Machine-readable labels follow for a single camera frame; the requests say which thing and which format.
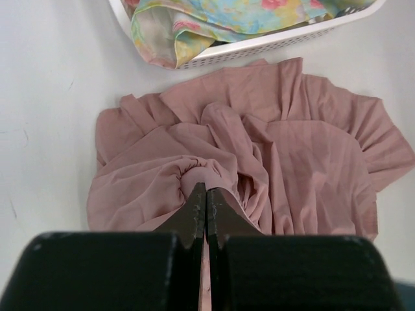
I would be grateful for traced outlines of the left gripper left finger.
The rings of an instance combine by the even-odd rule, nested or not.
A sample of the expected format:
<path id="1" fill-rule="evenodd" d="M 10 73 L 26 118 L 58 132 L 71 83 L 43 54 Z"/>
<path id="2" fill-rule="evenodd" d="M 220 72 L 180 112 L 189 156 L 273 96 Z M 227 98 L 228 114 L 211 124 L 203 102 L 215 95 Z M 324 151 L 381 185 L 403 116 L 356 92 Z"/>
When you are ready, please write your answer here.
<path id="1" fill-rule="evenodd" d="M 47 232 L 21 254 L 2 310 L 200 310 L 206 188 L 150 232 Z"/>

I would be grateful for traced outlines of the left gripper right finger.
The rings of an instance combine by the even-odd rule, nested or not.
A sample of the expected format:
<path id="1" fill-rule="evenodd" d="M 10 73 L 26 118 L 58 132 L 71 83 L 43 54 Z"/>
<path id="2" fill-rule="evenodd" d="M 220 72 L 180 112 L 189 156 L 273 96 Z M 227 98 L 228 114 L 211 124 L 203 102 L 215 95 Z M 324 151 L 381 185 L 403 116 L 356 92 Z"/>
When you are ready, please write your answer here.
<path id="1" fill-rule="evenodd" d="M 220 189 L 206 194 L 214 310 L 406 310 L 382 256 L 353 235 L 260 233 Z"/>

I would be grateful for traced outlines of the pink skirt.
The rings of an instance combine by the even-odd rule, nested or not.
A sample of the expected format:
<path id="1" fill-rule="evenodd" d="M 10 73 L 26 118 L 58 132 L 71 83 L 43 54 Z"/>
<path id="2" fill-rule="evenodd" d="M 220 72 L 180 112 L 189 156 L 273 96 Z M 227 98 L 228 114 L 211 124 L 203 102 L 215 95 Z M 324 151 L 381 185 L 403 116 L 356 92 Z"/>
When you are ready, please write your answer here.
<path id="1" fill-rule="evenodd" d="M 414 151 L 381 100 L 302 67 L 259 60 L 102 111 L 89 228 L 153 231 L 203 183 L 264 235 L 372 243 L 377 193 L 414 168 Z M 206 210 L 202 269 L 201 310 L 214 310 Z"/>

